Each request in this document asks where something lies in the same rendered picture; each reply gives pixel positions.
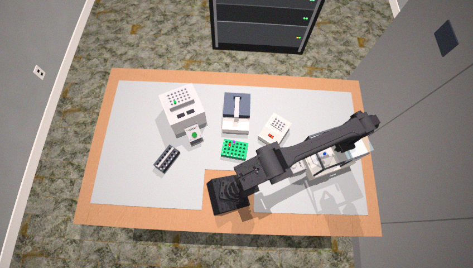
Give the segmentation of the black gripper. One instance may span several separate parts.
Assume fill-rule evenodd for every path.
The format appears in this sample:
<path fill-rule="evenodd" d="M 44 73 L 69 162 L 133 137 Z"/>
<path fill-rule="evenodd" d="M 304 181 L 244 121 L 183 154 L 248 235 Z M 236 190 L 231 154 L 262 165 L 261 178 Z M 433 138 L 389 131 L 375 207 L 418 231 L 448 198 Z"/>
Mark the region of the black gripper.
<path fill-rule="evenodd" d="M 356 148 L 355 144 L 352 144 L 352 145 L 349 145 L 347 146 L 350 142 L 352 141 L 345 141 L 345 142 L 342 142 L 342 143 L 339 143 L 337 145 L 335 145 L 335 151 L 337 152 L 346 152 L 346 151 L 349 151 L 349 150 L 352 150 L 354 148 Z"/>

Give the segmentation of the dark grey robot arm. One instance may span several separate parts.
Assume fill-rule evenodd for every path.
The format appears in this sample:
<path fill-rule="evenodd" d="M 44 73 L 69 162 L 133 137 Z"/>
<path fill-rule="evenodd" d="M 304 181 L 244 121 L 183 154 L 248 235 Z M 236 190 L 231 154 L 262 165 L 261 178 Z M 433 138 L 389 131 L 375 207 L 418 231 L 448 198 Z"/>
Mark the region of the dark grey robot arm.
<path fill-rule="evenodd" d="M 273 185 L 289 178 L 294 175 L 291 167 L 295 163 L 344 141 L 352 140 L 347 146 L 352 145 L 373 133 L 379 124 L 376 114 L 358 111 L 342 126 L 296 145 L 280 148 L 277 141 L 265 145 L 256 150 L 257 156 L 234 167 L 236 181 L 220 182 L 219 199 L 242 203 L 260 191 L 256 185 L 267 180 Z"/>

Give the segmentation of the green tube rack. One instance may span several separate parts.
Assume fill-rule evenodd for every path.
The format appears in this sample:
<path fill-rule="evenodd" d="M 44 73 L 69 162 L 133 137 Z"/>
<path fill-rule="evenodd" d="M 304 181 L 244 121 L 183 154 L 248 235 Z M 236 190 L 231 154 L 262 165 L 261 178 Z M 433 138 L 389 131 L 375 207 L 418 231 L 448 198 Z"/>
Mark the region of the green tube rack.
<path fill-rule="evenodd" d="M 229 147 L 228 144 L 231 144 Z M 230 157 L 239 160 L 245 160 L 247 155 L 248 143 L 224 139 L 221 156 Z"/>

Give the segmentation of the white block with grey holes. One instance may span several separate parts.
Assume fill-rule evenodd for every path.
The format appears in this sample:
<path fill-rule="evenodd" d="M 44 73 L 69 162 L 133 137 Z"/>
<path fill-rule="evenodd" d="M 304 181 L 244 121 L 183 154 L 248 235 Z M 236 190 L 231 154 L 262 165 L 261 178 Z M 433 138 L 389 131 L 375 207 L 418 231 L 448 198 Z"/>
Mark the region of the white block with grey holes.
<path fill-rule="evenodd" d="M 259 134 L 258 139 L 265 142 L 267 145 L 276 141 L 279 144 L 290 125 L 291 122 L 273 113 Z"/>

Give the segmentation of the light grey bench mat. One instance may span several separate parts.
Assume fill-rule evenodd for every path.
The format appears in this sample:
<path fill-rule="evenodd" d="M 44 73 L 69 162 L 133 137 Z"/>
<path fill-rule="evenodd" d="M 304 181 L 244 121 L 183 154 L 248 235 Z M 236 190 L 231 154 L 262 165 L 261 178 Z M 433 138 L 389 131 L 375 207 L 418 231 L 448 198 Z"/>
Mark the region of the light grey bench mat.
<path fill-rule="evenodd" d="M 343 125 L 354 114 L 351 92 L 193 84 L 206 115 L 203 140 L 175 135 L 159 95 L 190 83 L 119 80 L 90 203 L 202 210 L 206 170 L 230 170 L 267 145 L 258 139 L 273 113 L 291 122 L 279 143 Z M 224 93 L 249 93 L 249 133 L 222 132 Z M 221 156 L 224 139 L 248 143 L 245 160 Z M 163 173 L 153 164 L 168 145 L 180 151 Z M 310 180 L 305 171 L 254 193 L 254 212 L 368 215 L 361 159 Z"/>

